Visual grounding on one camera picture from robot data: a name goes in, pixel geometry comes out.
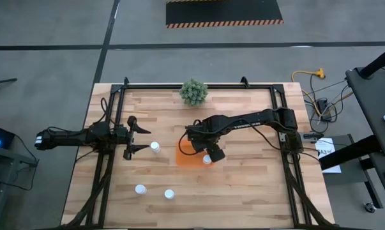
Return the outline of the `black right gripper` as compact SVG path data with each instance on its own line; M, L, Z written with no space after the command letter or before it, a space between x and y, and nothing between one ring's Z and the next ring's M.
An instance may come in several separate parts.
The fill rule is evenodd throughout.
M218 162L225 158L225 153L219 147L218 141L221 136L225 135L225 131L203 131L202 125L186 126L186 134L195 151L201 152L205 150L212 162Z

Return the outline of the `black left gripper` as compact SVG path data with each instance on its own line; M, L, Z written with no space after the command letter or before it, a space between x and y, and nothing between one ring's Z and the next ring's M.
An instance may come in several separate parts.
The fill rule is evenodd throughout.
M133 153L149 147L149 145L133 145L134 132L137 132L139 134L150 134L151 132L138 126L137 118L135 116L130 116L128 118L127 125L128 128L123 125L119 125L115 129L115 133L117 138L117 144L126 145L123 158L125 160L131 160Z

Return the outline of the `orange translucent plastic basket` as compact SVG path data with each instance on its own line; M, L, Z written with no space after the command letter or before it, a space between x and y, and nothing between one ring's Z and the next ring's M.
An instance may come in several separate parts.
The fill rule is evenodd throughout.
M191 142L186 138L183 138L176 147L176 163L179 167L204 168L214 165L214 163L203 163L202 159L204 155L208 155L206 150L194 155L187 155L187 153L195 153L195 150L193 149Z

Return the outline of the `small green artificial plant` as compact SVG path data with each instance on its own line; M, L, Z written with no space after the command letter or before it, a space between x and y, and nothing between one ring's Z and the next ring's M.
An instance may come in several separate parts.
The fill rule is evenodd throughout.
M203 82L190 79L183 83L179 90L179 94L183 99L184 104L198 107L206 101L208 86Z

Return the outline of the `white paper sheet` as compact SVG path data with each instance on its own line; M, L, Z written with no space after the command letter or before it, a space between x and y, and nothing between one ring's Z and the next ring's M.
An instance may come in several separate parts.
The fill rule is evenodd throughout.
M321 138L315 143L315 149L317 150L318 159L325 157L335 152L335 146L332 138ZM336 165L334 167L325 169L322 171L323 174L341 174L341 167Z

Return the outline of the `black power strip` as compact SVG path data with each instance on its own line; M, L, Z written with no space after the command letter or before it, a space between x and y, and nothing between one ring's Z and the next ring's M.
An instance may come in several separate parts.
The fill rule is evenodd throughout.
M317 109L320 112L319 119L321 121L331 121L331 112L329 111L329 104L327 99L318 99Z

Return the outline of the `black hazard striped floor mat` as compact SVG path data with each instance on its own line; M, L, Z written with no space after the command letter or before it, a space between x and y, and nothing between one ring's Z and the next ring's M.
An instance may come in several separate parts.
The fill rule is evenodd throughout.
M284 23L277 0L167 0L168 29Z

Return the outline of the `black stand beam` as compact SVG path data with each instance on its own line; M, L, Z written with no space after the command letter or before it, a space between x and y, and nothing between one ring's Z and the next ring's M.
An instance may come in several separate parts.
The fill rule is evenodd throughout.
M382 148L379 141L374 135L371 135L351 145L342 145L342 149L320 158L319 162L321 169L325 170L355 158L380 151L382 151Z

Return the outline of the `black desk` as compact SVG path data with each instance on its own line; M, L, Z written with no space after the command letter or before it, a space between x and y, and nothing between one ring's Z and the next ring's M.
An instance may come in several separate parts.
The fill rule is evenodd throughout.
M345 73L368 124L385 153L385 70L378 70L364 79L357 69Z

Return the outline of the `black diagonal pole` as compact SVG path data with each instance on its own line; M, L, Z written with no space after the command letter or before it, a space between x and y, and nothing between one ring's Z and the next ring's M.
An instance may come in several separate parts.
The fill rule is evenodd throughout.
M367 66L359 70L359 75L363 79L371 79L372 75L385 66L385 52L382 53L379 57L369 63Z

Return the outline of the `black metal table frame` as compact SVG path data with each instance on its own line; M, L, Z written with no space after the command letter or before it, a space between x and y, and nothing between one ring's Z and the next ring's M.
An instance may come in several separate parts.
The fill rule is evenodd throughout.
M147 134L131 160L116 149L105 227L249 228L293 225L276 132L246 128L224 136L226 157L205 164L184 135L196 119L234 116L272 107L268 89L208 89L193 81L180 88L131 89L121 121L135 116Z

